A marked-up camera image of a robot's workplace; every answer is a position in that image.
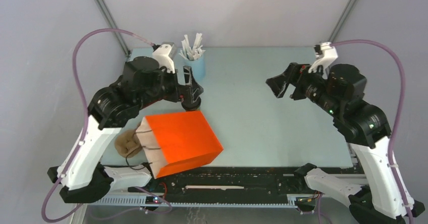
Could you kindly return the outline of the orange paper bag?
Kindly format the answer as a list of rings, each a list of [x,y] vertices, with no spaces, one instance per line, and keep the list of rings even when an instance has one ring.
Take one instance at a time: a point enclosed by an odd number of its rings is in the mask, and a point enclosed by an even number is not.
[[[200,110],[145,116],[135,137],[155,179],[210,164],[224,150]]]

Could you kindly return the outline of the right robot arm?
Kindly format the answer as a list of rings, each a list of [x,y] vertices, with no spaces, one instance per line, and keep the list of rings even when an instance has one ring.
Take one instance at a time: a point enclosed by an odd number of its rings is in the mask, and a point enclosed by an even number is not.
[[[323,78],[322,68],[309,71],[308,64],[291,63],[266,84],[277,98],[294,86],[293,100],[309,99],[333,117],[333,125],[344,136],[364,170],[367,185],[351,184],[307,163],[294,172],[294,188],[301,193],[310,189],[324,193],[349,208],[359,223],[405,223],[405,217],[419,216],[423,203],[401,194],[388,161],[391,137],[385,113],[364,101],[366,78],[353,65],[332,66]]]

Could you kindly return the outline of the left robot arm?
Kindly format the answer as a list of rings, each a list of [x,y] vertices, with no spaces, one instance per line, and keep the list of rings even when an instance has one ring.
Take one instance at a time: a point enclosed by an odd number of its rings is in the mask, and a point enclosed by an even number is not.
[[[60,196],[65,203],[93,203],[111,191],[130,187],[147,192],[158,189],[159,177],[150,163],[109,167],[100,159],[110,141],[142,109],[161,100],[179,102],[185,110],[201,105],[203,88],[190,66],[184,66],[183,72],[185,83],[180,84],[173,65],[163,66],[159,59],[141,56],[126,62],[119,78],[94,94],[73,150],[62,165],[47,171],[50,180],[62,186]]]

